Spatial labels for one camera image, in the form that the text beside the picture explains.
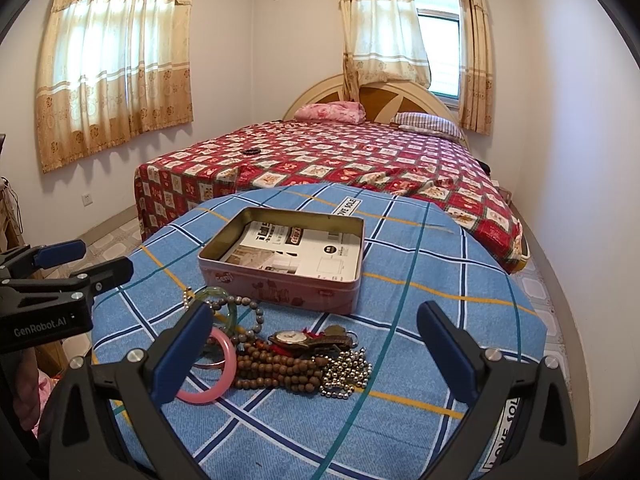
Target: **pink pillow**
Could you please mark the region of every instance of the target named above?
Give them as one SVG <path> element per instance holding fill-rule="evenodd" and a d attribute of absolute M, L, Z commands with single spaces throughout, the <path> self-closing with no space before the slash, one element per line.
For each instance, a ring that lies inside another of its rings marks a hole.
<path fill-rule="evenodd" d="M 336 101 L 305 105 L 294 115 L 299 121 L 336 121 L 345 124 L 362 124 L 366 113 L 361 103 Z"/>

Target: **silver bead chain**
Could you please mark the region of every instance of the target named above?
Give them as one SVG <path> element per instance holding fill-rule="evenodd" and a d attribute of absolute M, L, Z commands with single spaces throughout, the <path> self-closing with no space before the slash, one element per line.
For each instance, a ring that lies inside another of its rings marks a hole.
<path fill-rule="evenodd" d="M 337 358 L 327 357 L 322 370 L 320 395 L 332 399 L 348 399 L 357 388 L 366 388 L 372 371 L 366 361 L 367 349 L 340 352 Z"/>

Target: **wristwatch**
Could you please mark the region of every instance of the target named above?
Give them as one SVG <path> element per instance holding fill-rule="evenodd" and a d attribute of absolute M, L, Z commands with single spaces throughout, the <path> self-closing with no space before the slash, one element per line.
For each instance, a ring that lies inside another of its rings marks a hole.
<path fill-rule="evenodd" d="M 337 346 L 340 351 L 348 351 L 354 348 L 353 339 L 347 335 L 353 332 L 344 332 L 344 335 L 322 335 L 311 337 L 304 332 L 296 330 L 283 330 L 269 336 L 269 341 L 285 350 L 313 352 L 315 350 Z"/>

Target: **curtain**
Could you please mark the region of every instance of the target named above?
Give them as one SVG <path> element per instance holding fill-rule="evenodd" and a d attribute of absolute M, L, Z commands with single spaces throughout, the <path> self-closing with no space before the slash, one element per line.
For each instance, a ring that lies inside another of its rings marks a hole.
<path fill-rule="evenodd" d="M 414 0 L 338 0 L 344 25 L 345 95 L 393 80 L 429 87 L 431 70 Z"/>
<path fill-rule="evenodd" d="M 54 0 L 36 132 L 43 173 L 193 121 L 191 0 Z"/>
<path fill-rule="evenodd" d="M 491 134 L 494 51 L 486 0 L 460 0 L 460 126 Z"/>

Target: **screw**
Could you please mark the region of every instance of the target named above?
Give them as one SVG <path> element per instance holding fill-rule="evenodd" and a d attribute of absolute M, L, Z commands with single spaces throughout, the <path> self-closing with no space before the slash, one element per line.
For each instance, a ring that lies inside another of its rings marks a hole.
<path fill-rule="evenodd" d="M 127 361 L 130 363 L 139 363 L 145 356 L 145 351 L 142 348 L 136 348 L 127 354 Z"/>
<path fill-rule="evenodd" d="M 502 352 L 495 348 L 487 348 L 484 351 L 484 357 L 489 359 L 492 363 L 497 363 L 500 359 L 502 359 Z"/>
<path fill-rule="evenodd" d="M 551 368 L 552 370 L 555 370 L 560 366 L 560 362 L 558 361 L 558 359 L 556 359 L 552 355 L 548 355 L 545 357 L 545 365 L 547 368 Z"/>
<path fill-rule="evenodd" d="M 84 365 L 84 358 L 81 355 L 78 355 L 69 361 L 69 368 L 72 370 L 78 370 L 82 368 L 82 365 Z"/>

